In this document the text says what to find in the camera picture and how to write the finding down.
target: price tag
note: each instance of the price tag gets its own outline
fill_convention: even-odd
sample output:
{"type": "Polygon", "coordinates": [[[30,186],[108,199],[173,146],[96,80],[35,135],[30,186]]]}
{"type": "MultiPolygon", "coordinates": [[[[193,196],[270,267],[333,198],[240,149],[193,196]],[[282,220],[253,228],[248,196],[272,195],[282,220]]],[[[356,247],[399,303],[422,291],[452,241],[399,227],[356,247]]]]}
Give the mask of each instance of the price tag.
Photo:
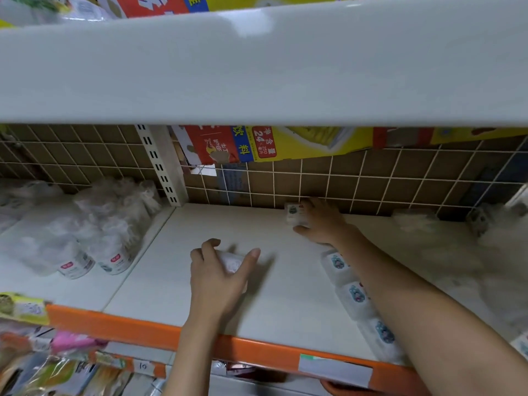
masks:
{"type": "Polygon", "coordinates": [[[150,361],[134,359],[134,372],[154,376],[154,364],[150,361]]]}
{"type": "Polygon", "coordinates": [[[96,352],[96,361],[99,364],[110,365],[115,368],[125,368],[125,360],[119,359],[107,353],[96,352]]]}
{"type": "Polygon", "coordinates": [[[50,324],[44,300],[18,293],[0,293],[0,317],[36,325],[50,324]]]}
{"type": "Polygon", "coordinates": [[[43,337],[30,337],[31,349],[34,352],[49,353],[51,350],[51,339],[43,337]]]}

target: shelf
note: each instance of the shelf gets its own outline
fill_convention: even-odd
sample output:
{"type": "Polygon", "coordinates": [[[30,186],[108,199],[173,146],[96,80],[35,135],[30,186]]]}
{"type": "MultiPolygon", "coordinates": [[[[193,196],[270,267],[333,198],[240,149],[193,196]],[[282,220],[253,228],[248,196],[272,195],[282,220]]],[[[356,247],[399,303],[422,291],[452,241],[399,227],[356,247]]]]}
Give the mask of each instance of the shelf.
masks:
{"type": "Polygon", "coordinates": [[[528,0],[344,0],[3,29],[0,116],[523,126],[527,10],[528,0]]]}
{"type": "MultiPolygon", "coordinates": [[[[283,210],[186,204],[171,211],[166,208],[159,214],[147,237],[149,246],[121,280],[117,280],[121,276],[102,271],[100,276],[93,269],[83,277],[84,282],[83,278],[69,281],[58,276],[54,281],[35,277],[17,282],[14,279],[20,273],[6,270],[7,261],[3,261],[7,274],[0,285],[5,291],[31,291],[31,295],[52,300],[54,304],[47,307],[52,327],[166,350],[156,353],[162,353],[163,360],[170,356],[171,363],[191,299],[191,249],[213,237],[222,239],[219,250],[246,254],[260,247],[259,265],[238,312],[222,329],[213,351],[215,359],[318,376],[300,368],[300,355],[305,354],[350,363],[341,367],[359,373],[356,384],[402,395],[427,393],[412,369],[376,361],[320,265],[320,254],[329,247],[294,233],[283,210]],[[83,297],[68,297],[75,292],[83,297]],[[94,299],[87,301],[86,295],[94,293],[94,299]]],[[[346,215],[345,219],[381,249],[427,277],[418,246],[427,239],[433,241],[431,236],[418,241],[415,235],[400,231],[390,218],[346,215]]],[[[463,223],[440,222],[440,228],[440,235],[449,233],[459,243],[474,242],[463,223]]],[[[21,234],[21,227],[14,232],[21,234]]]]}
{"type": "MultiPolygon", "coordinates": [[[[23,236],[31,236],[36,233],[42,235],[47,231],[45,226],[53,219],[74,210],[75,205],[72,203],[71,196],[62,196],[36,206],[17,224],[0,235],[0,250],[5,250],[15,242],[19,242],[23,236]]],[[[165,203],[162,211],[153,219],[133,265],[124,273],[109,275],[99,266],[95,266],[89,273],[75,280],[69,280],[60,273],[40,277],[23,264],[10,259],[5,252],[1,252],[0,292],[13,291],[62,306],[102,311],[129,273],[132,272],[135,264],[141,259],[173,210],[173,207],[165,203]]]]}

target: orange shelf edge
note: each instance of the orange shelf edge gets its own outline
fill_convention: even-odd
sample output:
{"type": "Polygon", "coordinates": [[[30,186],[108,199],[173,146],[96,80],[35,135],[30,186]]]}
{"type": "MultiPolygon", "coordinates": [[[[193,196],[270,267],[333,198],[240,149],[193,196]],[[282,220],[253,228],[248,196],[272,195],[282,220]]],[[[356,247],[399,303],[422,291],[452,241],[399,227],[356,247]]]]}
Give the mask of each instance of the orange shelf edge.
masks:
{"type": "MultiPolygon", "coordinates": [[[[181,332],[181,327],[178,326],[53,304],[47,306],[47,311],[51,326],[54,328],[115,342],[171,351],[178,349],[181,332]]],[[[373,373],[369,387],[373,390],[408,396],[430,394],[415,370],[399,365],[258,342],[228,335],[220,335],[213,350],[213,358],[215,359],[245,362],[291,373],[299,373],[300,354],[371,367],[373,373]]]]}

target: wire grid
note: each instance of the wire grid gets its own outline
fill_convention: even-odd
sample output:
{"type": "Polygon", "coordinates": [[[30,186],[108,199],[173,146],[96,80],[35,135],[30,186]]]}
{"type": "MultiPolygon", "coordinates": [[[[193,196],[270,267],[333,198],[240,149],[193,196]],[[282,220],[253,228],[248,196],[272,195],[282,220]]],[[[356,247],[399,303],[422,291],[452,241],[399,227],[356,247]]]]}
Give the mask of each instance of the wire grid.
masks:
{"type": "MultiPolygon", "coordinates": [[[[505,185],[507,188],[512,188],[513,190],[506,192],[504,195],[502,195],[502,199],[499,200],[502,203],[506,203],[515,193],[518,192],[518,190],[523,186],[522,181],[504,181],[499,180],[501,174],[504,172],[506,166],[512,161],[512,159],[517,155],[525,155],[528,159],[528,151],[523,149],[523,146],[526,142],[526,136],[518,137],[518,145],[514,148],[508,149],[508,150],[501,150],[501,149],[493,149],[492,148],[486,148],[483,149],[483,145],[485,142],[487,142],[488,146],[493,146],[494,141],[499,141],[500,139],[493,139],[493,140],[480,140],[478,142],[478,145],[474,149],[467,149],[464,147],[464,144],[460,144],[460,148],[446,148],[445,146],[439,146],[437,148],[397,148],[397,147],[387,147],[384,150],[394,150],[397,152],[396,158],[393,161],[393,166],[391,167],[390,173],[388,175],[366,175],[365,169],[366,169],[366,157],[368,150],[362,150],[355,153],[362,153],[361,158],[361,164],[359,167],[359,172],[357,174],[337,174],[333,173],[333,166],[335,163],[334,156],[330,157],[329,167],[327,169],[327,172],[304,172],[303,171],[303,163],[304,160],[300,160],[300,170],[298,172],[290,172],[290,171],[281,171],[276,168],[276,163],[271,163],[270,169],[252,169],[247,163],[244,164],[237,164],[236,167],[231,167],[230,164],[224,164],[224,165],[217,165],[216,171],[218,172],[218,178],[222,181],[223,186],[218,187],[211,187],[207,185],[207,182],[204,180],[204,175],[201,175],[201,183],[200,185],[196,185],[196,182],[194,180],[191,180],[189,174],[186,175],[186,187],[189,192],[189,196],[191,198],[191,202],[198,202],[198,203],[208,203],[208,204],[228,204],[228,205],[250,205],[250,206],[257,206],[257,207],[271,207],[271,208],[283,208],[284,207],[284,201],[286,202],[300,202],[300,200],[303,197],[310,196],[309,194],[303,194],[301,191],[303,187],[303,179],[306,179],[307,176],[319,176],[319,177],[326,177],[324,184],[321,181],[321,185],[323,186],[320,191],[318,190],[316,193],[317,196],[323,197],[325,199],[331,200],[335,204],[337,204],[340,207],[340,210],[344,213],[359,213],[359,214],[369,214],[369,215],[390,215],[393,209],[395,208],[431,208],[435,211],[437,216],[440,219],[450,219],[450,220],[462,220],[464,217],[469,213],[472,209],[477,207],[482,201],[486,200],[486,196],[490,193],[490,189],[492,189],[492,186],[495,185],[505,185]],[[410,177],[410,176],[397,176],[395,175],[396,168],[399,164],[400,157],[402,156],[402,152],[412,152],[412,153],[429,153],[433,154],[432,159],[427,165],[427,168],[425,170],[425,173],[420,177],[410,177]],[[430,173],[432,168],[435,166],[435,163],[437,162],[437,159],[439,155],[446,155],[448,156],[448,153],[464,153],[468,156],[467,161],[465,162],[465,165],[460,169],[458,172],[453,173],[452,178],[436,178],[436,177],[430,177],[430,173]],[[493,173],[492,179],[484,180],[484,179],[464,179],[465,174],[468,172],[468,167],[472,166],[472,163],[474,162],[476,157],[482,158],[491,158],[491,157],[497,157],[501,156],[503,162],[501,166],[493,166],[494,171],[496,173],[493,173]],[[241,175],[242,177],[247,178],[247,189],[233,189],[232,186],[228,186],[228,183],[226,182],[226,174],[228,172],[237,172],[238,175],[241,175]],[[273,176],[273,183],[269,188],[269,191],[266,192],[257,192],[255,190],[252,191],[251,186],[254,184],[250,180],[250,174],[253,172],[258,174],[271,174],[273,176]],[[292,175],[292,179],[294,175],[299,176],[299,186],[298,191],[293,194],[292,192],[288,193],[280,193],[276,192],[276,182],[278,180],[277,175],[278,174],[287,174],[292,175]],[[329,188],[331,185],[331,180],[333,177],[342,177],[342,178],[355,178],[355,184],[353,188],[353,195],[352,197],[333,197],[332,194],[329,193],[329,188]],[[386,184],[384,185],[384,189],[382,192],[381,197],[377,198],[361,198],[358,197],[358,189],[360,187],[360,181],[363,179],[383,179],[386,180],[386,184]],[[396,200],[392,196],[393,191],[391,190],[391,183],[395,180],[405,180],[405,181],[416,181],[418,183],[416,190],[414,190],[412,196],[408,197],[406,200],[396,200]],[[435,202],[424,202],[419,201],[418,196],[420,194],[420,191],[426,187],[429,186],[432,183],[442,183],[445,185],[445,188],[448,189],[445,192],[445,196],[442,197],[441,201],[435,201],[435,202]],[[454,194],[454,190],[461,185],[466,186],[472,186],[475,184],[480,184],[481,191],[478,197],[471,203],[471,204],[464,204],[460,201],[458,202],[449,202],[451,199],[451,196],[454,194]],[[221,198],[216,197],[215,200],[212,199],[211,195],[220,193],[222,195],[221,198]],[[237,196],[245,196],[246,198],[249,197],[249,202],[247,200],[236,200],[237,196]],[[256,203],[255,199],[266,197],[268,198],[268,202],[265,203],[265,205],[262,205],[262,203],[256,203]]],[[[184,165],[185,169],[191,169],[194,168],[190,165],[184,165]]]]}
{"type": "Polygon", "coordinates": [[[164,195],[134,126],[7,125],[1,133],[0,177],[45,180],[74,194],[105,176],[151,179],[164,195]]]}

